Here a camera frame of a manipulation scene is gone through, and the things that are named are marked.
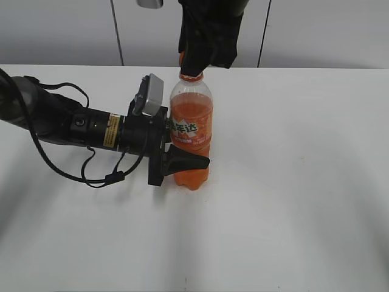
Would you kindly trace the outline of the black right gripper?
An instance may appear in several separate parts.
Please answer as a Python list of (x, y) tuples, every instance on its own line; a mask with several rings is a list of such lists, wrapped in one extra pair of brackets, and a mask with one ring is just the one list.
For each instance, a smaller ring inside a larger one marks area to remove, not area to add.
[[(237, 56), (241, 21), (249, 2), (194, 0), (178, 3), (182, 6), (179, 53), (185, 52), (184, 63), (180, 67), (196, 75), (209, 64), (229, 69)], [(200, 30), (216, 33), (213, 47)]]

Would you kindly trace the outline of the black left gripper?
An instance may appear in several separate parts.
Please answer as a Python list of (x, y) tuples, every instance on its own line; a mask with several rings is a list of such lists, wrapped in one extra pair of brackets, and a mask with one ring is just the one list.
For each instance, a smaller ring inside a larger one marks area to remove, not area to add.
[[(148, 184), (161, 186), (164, 176), (187, 170), (203, 170), (210, 164), (206, 156), (189, 153), (183, 149), (170, 145), (165, 151), (167, 133), (168, 108), (161, 106), (155, 116), (140, 113), (134, 114), (135, 101), (129, 104), (128, 115), (123, 122), (119, 142), (119, 151), (137, 155), (138, 158), (128, 170), (127, 176), (132, 173), (145, 157), (148, 161)], [(162, 156), (164, 156), (164, 174), (162, 174)]]

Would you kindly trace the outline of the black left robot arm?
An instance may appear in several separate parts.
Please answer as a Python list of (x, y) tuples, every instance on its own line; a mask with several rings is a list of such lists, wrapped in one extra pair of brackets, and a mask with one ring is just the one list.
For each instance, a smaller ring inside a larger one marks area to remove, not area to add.
[(162, 105), (164, 83), (156, 75), (143, 77), (125, 116), (92, 109), (57, 94), (58, 88), (35, 77), (1, 72), (1, 120), (28, 130), (45, 163), (50, 159), (42, 142), (117, 151), (138, 161), (148, 158), (152, 186), (160, 186), (168, 175), (209, 166), (209, 158), (171, 144), (168, 110)]

